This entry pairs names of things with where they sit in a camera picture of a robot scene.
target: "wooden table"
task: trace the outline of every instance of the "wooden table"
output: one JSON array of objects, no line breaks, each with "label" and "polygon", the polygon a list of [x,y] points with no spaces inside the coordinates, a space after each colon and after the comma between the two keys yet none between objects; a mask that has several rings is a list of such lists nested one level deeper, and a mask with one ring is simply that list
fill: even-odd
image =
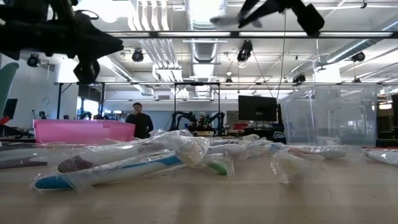
[{"label": "wooden table", "polygon": [[236,161],[236,177],[189,168],[96,187],[37,193],[43,168],[0,172],[2,223],[398,223],[398,167],[322,161],[306,184],[277,181],[268,158]]}]

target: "desk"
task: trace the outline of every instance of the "desk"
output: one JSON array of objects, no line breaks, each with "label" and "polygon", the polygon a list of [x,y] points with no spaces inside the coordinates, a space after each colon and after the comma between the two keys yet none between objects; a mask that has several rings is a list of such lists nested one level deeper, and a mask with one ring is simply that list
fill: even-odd
[{"label": "desk", "polygon": [[236,177],[188,168],[135,181],[39,194],[22,181],[40,168],[0,172],[3,223],[87,224],[395,224],[398,168],[373,161],[327,160],[322,175],[305,185],[277,183],[268,158],[236,162]]}]

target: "ceiling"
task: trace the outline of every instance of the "ceiling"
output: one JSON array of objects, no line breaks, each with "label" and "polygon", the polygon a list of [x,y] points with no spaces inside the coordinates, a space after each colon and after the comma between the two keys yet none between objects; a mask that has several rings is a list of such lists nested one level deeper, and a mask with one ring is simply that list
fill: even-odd
[{"label": "ceiling", "polygon": [[[210,0],[203,1],[204,7],[206,2],[213,2]],[[105,8],[105,12],[100,14],[110,14],[114,11],[118,12],[118,19],[115,22],[108,23],[99,19],[93,21],[94,26],[103,31],[112,30],[128,30],[130,28],[127,24],[127,16],[131,16],[126,7],[120,7],[121,1],[111,2],[110,0],[96,1],[94,9],[99,7]],[[348,6],[360,6],[362,1],[353,0],[304,0],[305,4],[312,3],[319,10],[321,15],[325,18],[325,26],[323,30],[327,31],[379,31],[377,27],[388,21],[390,18],[397,16],[398,2],[396,0],[372,0],[367,1],[368,6],[365,9],[353,8],[345,9]],[[184,0],[169,0],[168,23],[171,30],[188,30],[187,13],[184,10]],[[228,1],[227,15],[236,15],[243,1],[230,0]],[[341,8],[330,9],[328,7],[339,6]],[[299,30],[301,27],[297,23],[297,17],[291,10],[283,14],[272,14],[261,18],[264,30]],[[244,30],[259,30],[252,25],[243,28]],[[237,30],[236,26],[223,27],[220,30]],[[283,81],[289,80],[296,73],[289,73],[292,69],[300,65],[304,60],[315,60],[318,55],[328,55],[334,51],[350,44],[354,40],[350,39],[254,39],[251,40],[254,50],[252,56],[247,61],[246,66],[238,68],[236,61],[236,53],[242,46],[243,39],[226,39],[226,43],[219,44],[213,76],[209,78],[210,82],[224,82],[227,77],[226,72],[231,72],[232,80],[234,82],[279,82],[281,77],[285,77]],[[189,80],[193,76],[192,59],[190,54],[189,44],[183,43],[182,39],[172,40],[172,45],[175,51],[176,58],[179,65],[182,67],[182,78]],[[339,63],[340,76],[342,81],[353,80],[354,74],[357,76],[363,75],[367,82],[379,82],[389,79],[389,82],[396,81],[394,77],[398,74],[398,67],[392,67],[386,72],[378,73],[377,75],[365,78],[372,72],[385,68],[386,66],[397,63],[398,40],[383,40],[376,45],[366,48],[363,52],[366,59],[363,62],[356,63],[353,69],[352,62],[342,61]],[[112,59],[116,60],[120,66],[129,72],[129,75],[140,82],[155,82],[156,79],[152,76],[153,63],[144,50],[144,61],[133,62],[131,55],[136,48],[142,48],[139,40],[129,39],[124,40],[124,50],[122,52],[112,55]],[[62,58],[55,57],[52,63],[61,63]],[[312,81],[313,67],[309,66],[305,70],[301,70],[306,74],[307,81]],[[120,82],[121,79],[110,70],[102,69],[100,78],[104,78],[107,82]],[[133,86],[107,86],[110,91],[126,91],[136,90]]]}]

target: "pink plastic bin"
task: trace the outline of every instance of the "pink plastic bin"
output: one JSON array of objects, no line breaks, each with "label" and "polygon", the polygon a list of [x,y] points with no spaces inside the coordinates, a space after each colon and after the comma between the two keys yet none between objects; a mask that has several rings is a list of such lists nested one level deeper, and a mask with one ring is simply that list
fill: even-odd
[{"label": "pink plastic bin", "polygon": [[134,140],[136,125],[111,120],[39,119],[34,121],[36,143],[98,144],[102,140]]}]

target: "clear plastic bin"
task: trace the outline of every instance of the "clear plastic bin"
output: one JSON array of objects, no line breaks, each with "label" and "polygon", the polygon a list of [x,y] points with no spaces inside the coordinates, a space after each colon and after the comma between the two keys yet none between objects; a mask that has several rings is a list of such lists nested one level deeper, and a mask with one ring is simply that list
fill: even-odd
[{"label": "clear plastic bin", "polygon": [[379,85],[302,88],[280,100],[288,144],[374,147]]},{"label": "clear plastic bin", "polygon": [[34,121],[37,143],[98,144],[110,139],[134,140],[134,124],[112,120],[39,119]]}]

